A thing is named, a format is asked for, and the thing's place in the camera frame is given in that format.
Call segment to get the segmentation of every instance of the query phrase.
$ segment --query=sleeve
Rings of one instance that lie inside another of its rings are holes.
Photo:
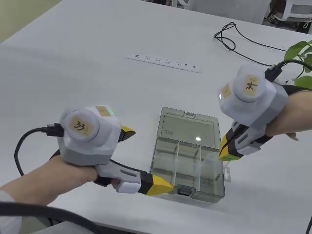
[[[6,192],[0,190],[1,202],[15,202]],[[18,234],[20,232],[21,217],[0,216],[0,234]]]

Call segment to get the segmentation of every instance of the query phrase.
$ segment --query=wrist strap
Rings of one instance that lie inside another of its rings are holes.
[[[284,84],[282,86],[285,89],[288,96],[295,94],[295,93],[298,93],[300,91],[312,91],[312,89],[303,88],[303,87],[294,86],[294,85],[289,85],[289,84]]]

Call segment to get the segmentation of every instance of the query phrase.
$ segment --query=transparent plastic box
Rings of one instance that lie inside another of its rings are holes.
[[[151,173],[171,194],[217,203],[225,195],[220,131],[215,117],[162,108]]]

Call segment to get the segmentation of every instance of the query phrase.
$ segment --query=white power strip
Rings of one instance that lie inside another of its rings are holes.
[[[201,73],[198,66],[187,62],[180,62],[169,58],[156,57],[152,55],[134,54],[127,56],[127,59],[133,59],[141,62],[153,63],[161,66],[172,67],[176,69],[186,70],[190,72]]]

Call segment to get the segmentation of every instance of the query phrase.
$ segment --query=table surface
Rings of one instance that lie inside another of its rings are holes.
[[[138,0],[63,0],[1,45],[0,184],[19,176],[13,160],[26,131],[57,122],[68,106],[110,104],[137,134],[113,159],[149,170],[163,106],[214,116],[221,134],[232,120],[219,109],[217,89],[248,63],[213,39],[229,19]],[[261,43],[288,48],[310,35],[235,21]],[[237,50],[266,63],[283,53],[227,32]],[[201,74],[126,59],[133,53],[188,61]],[[291,71],[300,68],[289,66]],[[95,222],[147,233],[303,233],[311,215],[311,132],[299,142],[278,136],[232,162],[226,195],[211,205],[170,195],[118,194],[86,184],[51,206]],[[40,134],[20,151],[26,172],[40,166],[57,141]]]

